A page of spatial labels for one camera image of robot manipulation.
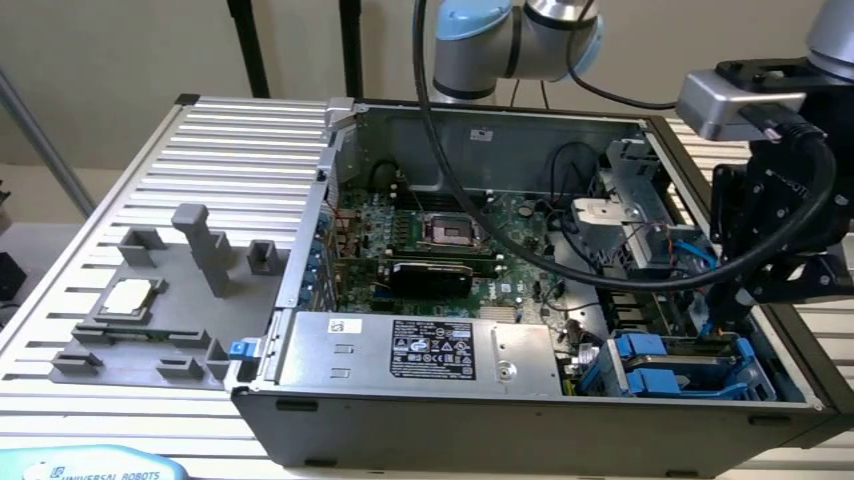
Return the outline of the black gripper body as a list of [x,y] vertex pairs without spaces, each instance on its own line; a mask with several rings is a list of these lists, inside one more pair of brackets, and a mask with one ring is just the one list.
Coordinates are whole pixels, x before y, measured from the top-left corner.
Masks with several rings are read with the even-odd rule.
[[743,167],[721,165],[712,182],[712,222],[723,252],[740,256],[791,222],[804,201],[820,191],[816,172],[835,159],[827,201],[780,245],[783,252],[821,252],[837,244],[852,219],[852,88],[824,85],[801,105],[751,102],[737,112],[745,121],[751,157]]

